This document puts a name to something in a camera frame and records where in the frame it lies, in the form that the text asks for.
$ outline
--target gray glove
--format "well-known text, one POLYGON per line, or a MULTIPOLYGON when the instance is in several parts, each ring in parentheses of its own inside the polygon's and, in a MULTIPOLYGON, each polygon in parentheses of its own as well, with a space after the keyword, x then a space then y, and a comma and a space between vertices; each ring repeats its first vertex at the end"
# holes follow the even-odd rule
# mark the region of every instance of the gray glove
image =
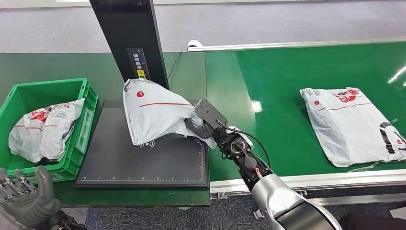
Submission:
POLYGON ((15 175, 17 179, 13 181, 0 168, 0 214, 22 229, 34 229, 61 208, 59 200, 54 198, 52 177, 46 168, 39 166, 35 170, 36 189, 21 169, 15 175))

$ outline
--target wireless symbol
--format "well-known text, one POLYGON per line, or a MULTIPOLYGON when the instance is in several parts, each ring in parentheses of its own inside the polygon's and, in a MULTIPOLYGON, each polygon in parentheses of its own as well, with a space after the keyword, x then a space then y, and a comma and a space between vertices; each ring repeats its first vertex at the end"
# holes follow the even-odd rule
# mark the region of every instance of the wireless symbol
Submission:
POLYGON ((141 145, 140 145, 140 148, 143 148, 143 147, 145 147, 145 146, 148 146, 150 149, 152 149, 152 148, 155 147, 155 141, 152 140, 152 141, 147 142, 147 143, 145 143, 145 144, 141 144, 141 145))

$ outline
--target green plastic crate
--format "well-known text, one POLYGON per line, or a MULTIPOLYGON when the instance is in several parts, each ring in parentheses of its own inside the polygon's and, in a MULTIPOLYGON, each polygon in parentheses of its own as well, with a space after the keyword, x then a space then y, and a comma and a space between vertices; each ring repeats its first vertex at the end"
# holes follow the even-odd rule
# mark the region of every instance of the green plastic crate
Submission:
POLYGON ((98 99, 98 95, 86 78, 22 83, 13 86, 0 109, 0 168, 6 168, 7 174, 11 177, 14 177, 16 169, 22 169, 31 182, 37 183, 34 173, 38 164, 10 153, 8 139, 11 129, 24 114, 33 110, 81 98, 85 98, 82 113, 65 143, 65 155, 59 162, 44 165, 54 182, 74 180, 86 153, 98 99))

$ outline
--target scale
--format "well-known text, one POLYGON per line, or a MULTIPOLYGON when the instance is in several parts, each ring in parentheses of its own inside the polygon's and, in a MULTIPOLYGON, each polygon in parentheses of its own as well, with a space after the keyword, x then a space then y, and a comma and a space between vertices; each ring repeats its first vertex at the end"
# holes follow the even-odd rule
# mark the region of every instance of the scale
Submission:
POLYGON ((209 188, 207 147, 168 134, 134 146, 123 101, 106 101, 75 187, 209 188))

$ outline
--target white plastic bag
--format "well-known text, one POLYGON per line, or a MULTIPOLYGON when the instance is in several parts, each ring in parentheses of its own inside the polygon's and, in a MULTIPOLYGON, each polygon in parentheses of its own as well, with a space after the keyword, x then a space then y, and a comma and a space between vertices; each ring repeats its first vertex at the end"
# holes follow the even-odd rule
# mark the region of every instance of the white plastic bag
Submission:
POLYGON ((33 163, 42 158, 59 161, 65 154, 65 141, 79 118, 85 99, 51 105, 25 114, 9 134, 9 148, 33 163))
MULTIPOLYGON (((123 88, 123 101, 134 145, 147 143, 169 133, 198 137, 186 128, 184 122, 187 118, 193 118, 193 122, 199 123, 193 105, 152 81, 127 80, 123 88)), ((209 147, 215 147, 213 138, 202 140, 209 147)))
POLYGON ((327 158, 337 167, 406 159, 406 140, 357 88, 300 90, 327 158))

